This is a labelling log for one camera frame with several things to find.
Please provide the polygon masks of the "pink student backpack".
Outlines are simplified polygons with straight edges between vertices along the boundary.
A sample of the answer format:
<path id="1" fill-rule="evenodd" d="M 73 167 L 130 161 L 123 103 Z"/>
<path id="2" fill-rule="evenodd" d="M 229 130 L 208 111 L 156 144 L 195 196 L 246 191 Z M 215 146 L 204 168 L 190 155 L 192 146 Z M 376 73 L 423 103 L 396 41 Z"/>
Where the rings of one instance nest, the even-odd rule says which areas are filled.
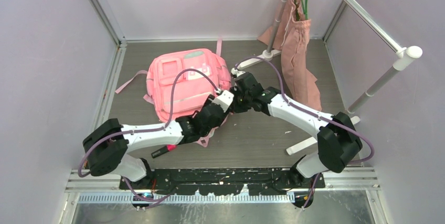
<path id="1" fill-rule="evenodd" d="M 154 105 L 158 124 L 200 111 L 207 99 L 231 87 L 225 60 L 206 48 L 161 55 L 137 74 L 146 75 L 144 99 Z M 206 146 L 216 128 L 195 143 Z"/>

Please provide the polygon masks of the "pink capped black marker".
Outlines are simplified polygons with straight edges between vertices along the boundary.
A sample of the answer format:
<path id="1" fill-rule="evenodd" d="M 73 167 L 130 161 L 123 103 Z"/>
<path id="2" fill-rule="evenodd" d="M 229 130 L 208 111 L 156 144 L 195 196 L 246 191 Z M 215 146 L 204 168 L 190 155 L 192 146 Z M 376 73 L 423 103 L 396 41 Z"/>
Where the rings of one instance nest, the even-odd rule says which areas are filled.
<path id="1" fill-rule="evenodd" d="M 152 158 L 158 158 L 168 152 L 173 151 L 174 149 L 177 148 L 177 145 L 165 145 L 161 148 L 159 148 L 158 150 L 154 151 L 151 153 L 151 157 Z"/>

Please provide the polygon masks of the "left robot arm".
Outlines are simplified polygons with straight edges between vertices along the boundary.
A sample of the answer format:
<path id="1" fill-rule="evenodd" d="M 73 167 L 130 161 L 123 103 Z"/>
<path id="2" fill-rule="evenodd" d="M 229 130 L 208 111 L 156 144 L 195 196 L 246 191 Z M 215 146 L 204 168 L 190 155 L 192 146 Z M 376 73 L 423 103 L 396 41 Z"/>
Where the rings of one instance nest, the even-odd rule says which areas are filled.
<path id="1" fill-rule="evenodd" d="M 148 162 L 128 153 L 151 146 L 197 142 L 222 124 L 230 105 L 218 96 L 207 100 L 200 111 L 169 123 L 123 125 L 116 118 L 108 119 L 83 140 L 86 154 L 80 165 L 88 164 L 89 175 L 117 174 L 146 189 L 153 182 Z"/>

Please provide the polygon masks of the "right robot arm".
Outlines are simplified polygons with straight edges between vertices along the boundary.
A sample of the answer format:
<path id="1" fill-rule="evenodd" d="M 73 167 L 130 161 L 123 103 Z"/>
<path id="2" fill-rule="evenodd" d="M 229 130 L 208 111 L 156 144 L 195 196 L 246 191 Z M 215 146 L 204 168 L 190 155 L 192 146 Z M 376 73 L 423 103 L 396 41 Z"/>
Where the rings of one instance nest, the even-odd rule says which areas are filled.
<path id="1" fill-rule="evenodd" d="M 315 138 L 317 151 L 303 156 L 290 169 L 295 186 L 305 187 L 314 175 L 326 170 L 342 172 L 363 148 L 362 141 L 353 133 L 351 118 L 345 113 L 331 115 L 302 105 L 279 89 L 263 88 L 249 72 L 232 70 L 231 75 L 235 82 L 230 89 L 235 95 L 233 113 L 253 109 L 291 123 Z"/>

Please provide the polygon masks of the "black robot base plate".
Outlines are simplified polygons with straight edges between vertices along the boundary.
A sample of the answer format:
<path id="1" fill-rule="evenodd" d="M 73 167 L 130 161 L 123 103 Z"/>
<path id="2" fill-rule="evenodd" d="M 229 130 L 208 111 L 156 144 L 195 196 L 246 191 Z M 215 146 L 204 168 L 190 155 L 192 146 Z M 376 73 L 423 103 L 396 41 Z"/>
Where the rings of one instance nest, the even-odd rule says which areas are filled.
<path id="1" fill-rule="evenodd" d="M 191 196 L 239 195 L 246 188 L 250 196 L 283 195 L 293 189 L 307 192 L 311 186 L 325 188 L 322 175 L 299 179 L 290 168 L 190 168 L 155 169 L 148 178 L 130 183 L 134 190 Z"/>

